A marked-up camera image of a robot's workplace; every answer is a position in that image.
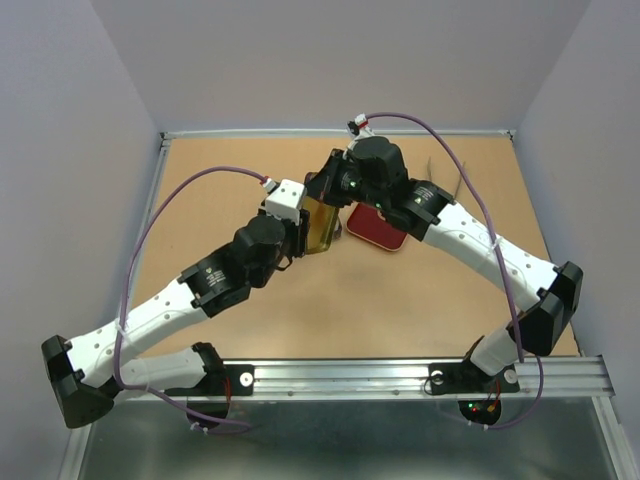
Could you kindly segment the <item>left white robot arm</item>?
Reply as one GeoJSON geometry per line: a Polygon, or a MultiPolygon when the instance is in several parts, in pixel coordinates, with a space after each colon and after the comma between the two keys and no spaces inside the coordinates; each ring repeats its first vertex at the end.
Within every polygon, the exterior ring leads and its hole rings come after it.
{"type": "Polygon", "coordinates": [[[304,256],[310,214],[291,218],[260,209],[231,242],[184,270],[163,290],[88,334],[54,335],[41,351],[65,425],[76,429],[146,392],[228,397],[239,372],[226,368],[216,349],[197,342],[171,355],[142,358],[161,340],[247,300],[277,271],[304,256]]]}

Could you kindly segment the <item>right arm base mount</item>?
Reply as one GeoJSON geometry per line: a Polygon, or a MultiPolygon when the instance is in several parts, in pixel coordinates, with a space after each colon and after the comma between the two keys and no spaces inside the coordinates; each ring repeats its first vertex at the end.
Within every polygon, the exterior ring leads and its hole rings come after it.
{"type": "Polygon", "coordinates": [[[518,393],[518,377],[512,383],[505,377],[508,370],[515,371],[513,363],[503,366],[496,374],[486,374],[471,362],[471,354],[481,340],[483,337],[472,345],[460,361],[431,363],[423,383],[423,391],[431,396],[518,393]]]}

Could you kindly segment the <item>metal tongs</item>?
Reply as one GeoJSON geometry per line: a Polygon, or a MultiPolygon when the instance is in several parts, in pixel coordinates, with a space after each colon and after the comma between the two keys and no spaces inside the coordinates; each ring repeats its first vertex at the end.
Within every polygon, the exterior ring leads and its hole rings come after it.
{"type": "Polygon", "coordinates": [[[462,190],[463,179],[459,169],[444,160],[429,157],[426,162],[426,179],[448,192],[457,201],[462,190]]]}

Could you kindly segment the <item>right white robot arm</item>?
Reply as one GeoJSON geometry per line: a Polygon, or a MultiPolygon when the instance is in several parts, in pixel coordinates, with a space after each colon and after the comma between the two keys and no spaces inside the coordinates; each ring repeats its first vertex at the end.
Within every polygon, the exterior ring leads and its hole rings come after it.
{"type": "Polygon", "coordinates": [[[555,265],[490,233],[450,193],[410,177],[400,148],[385,137],[333,150],[305,184],[325,205],[358,202],[376,209],[393,228],[450,254],[509,296],[516,318],[481,337],[460,366],[461,381],[472,390],[491,384],[520,353],[549,355],[577,310],[579,266],[555,265]]]}

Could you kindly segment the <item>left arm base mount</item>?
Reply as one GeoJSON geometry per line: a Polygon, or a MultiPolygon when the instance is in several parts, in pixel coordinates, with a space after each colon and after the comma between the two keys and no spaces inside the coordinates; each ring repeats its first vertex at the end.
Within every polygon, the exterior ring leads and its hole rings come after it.
{"type": "Polygon", "coordinates": [[[204,377],[191,389],[191,395],[249,397],[254,392],[255,366],[223,361],[210,343],[198,342],[191,349],[203,363],[204,377]]]}

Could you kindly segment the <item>gold tin lid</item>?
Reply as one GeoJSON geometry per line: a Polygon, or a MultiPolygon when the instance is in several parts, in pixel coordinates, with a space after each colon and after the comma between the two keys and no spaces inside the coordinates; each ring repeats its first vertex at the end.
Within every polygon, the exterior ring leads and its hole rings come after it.
{"type": "Polygon", "coordinates": [[[309,231],[306,240],[306,254],[327,251],[334,241],[342,236],[343,226],[338,207],[326,205],[310,196],[303,201],[303,209],[309,213],[309,231]]]}

